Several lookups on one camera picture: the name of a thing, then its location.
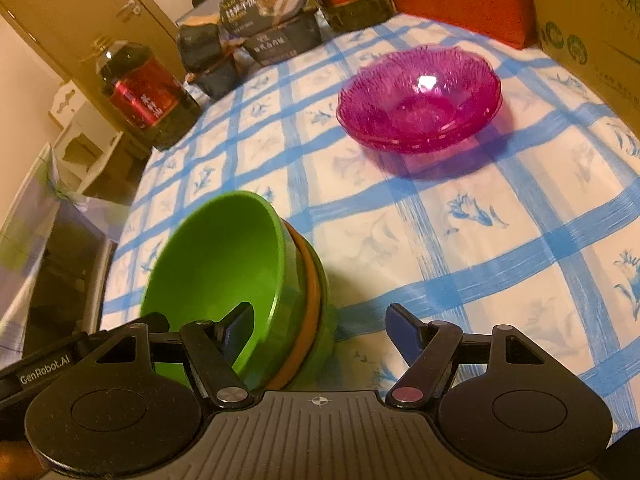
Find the dark liquid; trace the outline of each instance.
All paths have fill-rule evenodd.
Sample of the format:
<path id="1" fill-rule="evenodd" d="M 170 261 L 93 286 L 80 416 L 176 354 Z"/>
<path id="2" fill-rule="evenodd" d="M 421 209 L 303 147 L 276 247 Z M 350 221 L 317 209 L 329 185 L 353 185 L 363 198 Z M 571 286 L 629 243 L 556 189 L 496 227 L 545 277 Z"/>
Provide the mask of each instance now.
<path id="1" fill-rule="evenodd" d="M 104 81 L 103 93 L 107 98 L 114 94 L 117 82 L 131 70 L 145 64 L 153 53 L 148 46 L 137 43 L 127 43 L 119 50 L 108 50 L 110 58 L 99 70 Z M 142 140 L 158 150 L 167 150 L 187 134 L 198 121 L 202 110 L 198 103 L 183 88 L 168 88 L 178 101 L 154 126 L 140 131 Z"/>

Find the checkered tablecloth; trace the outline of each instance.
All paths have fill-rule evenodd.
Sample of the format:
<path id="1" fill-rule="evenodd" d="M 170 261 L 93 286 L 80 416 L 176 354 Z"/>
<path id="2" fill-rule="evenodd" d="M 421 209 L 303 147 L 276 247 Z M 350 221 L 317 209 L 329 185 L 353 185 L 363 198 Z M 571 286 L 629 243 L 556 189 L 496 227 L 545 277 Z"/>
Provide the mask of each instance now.
<path id="1" fill-rule="evenodd" d="M 340 88 L 378 56 L 425 43 L 485 57 L 502 79 L 500 112 L 434 155 L 364 152 L 335 119 Z M 398 302 L 466 332 L 518 327 L 607 401 L 620 435 L 639 425 L 639 172 L 629 129 L 540 50 L 400 15 L 260 70 L 153 154 L 103 326 L 138 314 L 156 258 L 187 215 L 247 189 L 326 267 L 339 326 L 318 388 L 394 383 L 405 365 L 383 316 Z"/>

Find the door frame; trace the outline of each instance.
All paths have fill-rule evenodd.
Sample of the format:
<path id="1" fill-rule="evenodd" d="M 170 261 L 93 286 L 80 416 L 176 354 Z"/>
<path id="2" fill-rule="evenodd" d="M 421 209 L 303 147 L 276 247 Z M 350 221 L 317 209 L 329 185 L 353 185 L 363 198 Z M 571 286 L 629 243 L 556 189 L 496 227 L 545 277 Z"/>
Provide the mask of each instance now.
<path id="1" fill-rule="evenodd" d="M 171 19 L 169 19 L 154 0 L 138 1 L 145 6 L 146 10 L 148 10 L 148 12 L 154 17 L 156 22 L 158 22 L 172 38 L 177 36 L 178 27 L 171 21 Z M 33 34 L 30 34 L 30 32 L 22 26 L 20 21 L 11 13 L 11 11 L 7 9 L 3 0 L 0 0 L 0 16 L 2 16 L 7 23 L 11 25 L 12 29 L 18 33 L 18 35 L 63 79 L 64 82 L 72 79 L 72 76 L 58 64 L 55 58 L 49 55 L 46 49 L 41 46 L 37 38 L 34 37 Z"/>

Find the translucent magenta bowl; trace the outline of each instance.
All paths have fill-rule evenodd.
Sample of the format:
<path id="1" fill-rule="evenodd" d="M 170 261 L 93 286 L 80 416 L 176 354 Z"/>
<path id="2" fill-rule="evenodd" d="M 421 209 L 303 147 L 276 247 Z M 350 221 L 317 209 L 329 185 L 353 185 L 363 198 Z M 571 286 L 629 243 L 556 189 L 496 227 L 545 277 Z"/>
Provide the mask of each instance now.
<path id="1" fill-rule="evenodd" d="M 427 153 L 478 133 L 502 103 L 486 60 L 458 47 L 420 46 L 383 56 L 340 91 L 336 116 L 374 150 Z"/>

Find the metal screw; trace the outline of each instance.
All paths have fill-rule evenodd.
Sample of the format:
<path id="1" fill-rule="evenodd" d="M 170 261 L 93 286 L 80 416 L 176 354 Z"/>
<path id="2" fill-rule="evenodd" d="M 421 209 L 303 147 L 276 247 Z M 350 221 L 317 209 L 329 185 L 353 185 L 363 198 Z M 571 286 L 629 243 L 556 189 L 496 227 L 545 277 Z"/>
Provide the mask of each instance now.
<path id="1" fill-rule="evenodd" d="M 410 402 L 418 402 L 419 400 L 422 400 L 423 394 L 418 388 L 404 386 L 393 390 L 391 396 L 398 402 L 409 404 Z"/>
<path id="2" fill-rule="evenodd" d="M 244 388 L 238 388 L 237 386 L 228 386 L 218 390 L 216 397 L 222 402 L 242 402 L 249 396 L 249 393 Z"/>

